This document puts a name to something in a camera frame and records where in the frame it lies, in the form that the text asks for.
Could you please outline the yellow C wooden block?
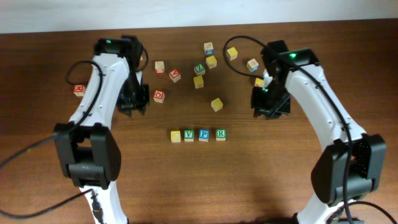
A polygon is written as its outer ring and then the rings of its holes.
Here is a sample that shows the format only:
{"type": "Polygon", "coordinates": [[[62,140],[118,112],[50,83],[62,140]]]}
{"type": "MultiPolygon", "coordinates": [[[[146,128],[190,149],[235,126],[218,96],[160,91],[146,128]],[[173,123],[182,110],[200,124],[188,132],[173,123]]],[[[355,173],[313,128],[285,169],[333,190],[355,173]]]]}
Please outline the yellow C wooden block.
{"type": "Polygon", "coordinates": [[[179,130],[171,131],[170,140],[173,143],[181,142],[181,132],[179,130]]]}

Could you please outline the green R top wooden block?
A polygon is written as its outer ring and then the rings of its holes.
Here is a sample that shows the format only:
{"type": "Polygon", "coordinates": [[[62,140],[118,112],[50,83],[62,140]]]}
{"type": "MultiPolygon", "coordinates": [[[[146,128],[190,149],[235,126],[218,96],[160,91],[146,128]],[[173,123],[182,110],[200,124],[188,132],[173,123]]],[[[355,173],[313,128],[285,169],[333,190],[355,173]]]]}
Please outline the green R top wooden block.
{"type": "Polygon", "coordinates": [[[217,129],[216,130],[216,140],[217,141],[225,141],[226,140],[226,130],[225,129],[217,129]]]}

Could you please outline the green V wooden block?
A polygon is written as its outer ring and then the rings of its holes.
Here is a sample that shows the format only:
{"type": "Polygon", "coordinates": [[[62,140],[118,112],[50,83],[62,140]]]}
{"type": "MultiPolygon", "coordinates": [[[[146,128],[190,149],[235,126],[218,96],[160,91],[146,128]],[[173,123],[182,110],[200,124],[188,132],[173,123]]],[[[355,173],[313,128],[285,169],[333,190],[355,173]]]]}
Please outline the green V wooden block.
{"type": "Polygon", "coordinates": [[[193,142],[194,141],[194,130],[185,129],[183,133],[183,138],[185,142],[193,142]]]}

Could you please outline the blue P wooden block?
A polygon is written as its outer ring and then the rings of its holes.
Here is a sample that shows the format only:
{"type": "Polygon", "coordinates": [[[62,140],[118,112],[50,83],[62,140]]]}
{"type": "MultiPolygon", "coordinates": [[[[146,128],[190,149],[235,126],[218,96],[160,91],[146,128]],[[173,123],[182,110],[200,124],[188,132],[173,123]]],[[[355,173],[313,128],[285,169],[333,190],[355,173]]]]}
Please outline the blue P wooden block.
{"type": "Polygon", "coordinates": [[[210,137],[210,131],[208,129],[201,129],[199,131],[199,141],[208,142],[210,137]]]}

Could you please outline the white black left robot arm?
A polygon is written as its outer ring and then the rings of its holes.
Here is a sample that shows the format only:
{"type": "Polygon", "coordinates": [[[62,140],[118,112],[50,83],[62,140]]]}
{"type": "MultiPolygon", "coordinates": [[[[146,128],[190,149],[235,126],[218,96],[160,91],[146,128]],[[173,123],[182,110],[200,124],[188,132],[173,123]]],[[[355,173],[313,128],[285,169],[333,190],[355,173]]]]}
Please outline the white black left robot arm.
{"type": "Polygon", "coordinates": [[[95,223],[128,223],[116,180],[121,151],[111,134],[115,110],[145,113],[149,86],[143,82],[141,56],[146,49],[134,35],[100,39],[88,60],[92,73],[85,94],[69,122],[56,124],[55,146],[62,172],[81,192],[88,192],[95,223]]]}

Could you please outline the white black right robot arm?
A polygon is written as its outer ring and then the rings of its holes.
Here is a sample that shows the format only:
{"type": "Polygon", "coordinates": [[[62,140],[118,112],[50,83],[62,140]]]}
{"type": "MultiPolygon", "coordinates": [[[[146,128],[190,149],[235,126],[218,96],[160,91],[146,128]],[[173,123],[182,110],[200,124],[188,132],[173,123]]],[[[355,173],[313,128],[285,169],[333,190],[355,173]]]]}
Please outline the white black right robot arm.
{"type": "Polygon", "coordinates": [[[311,172],[314,194],[303,210],[286,223],[359,223],[341,215],[350,205],[378,189],[386,143],[368,135],[349,115],[331,89],[311,49],[290,51],[283,40],[267,43],[261,51],[266,71],[264,85],[254,87],[254,117],[277,119],[290,113],[295,98],[320,142],[322,154],[311,172]]]}

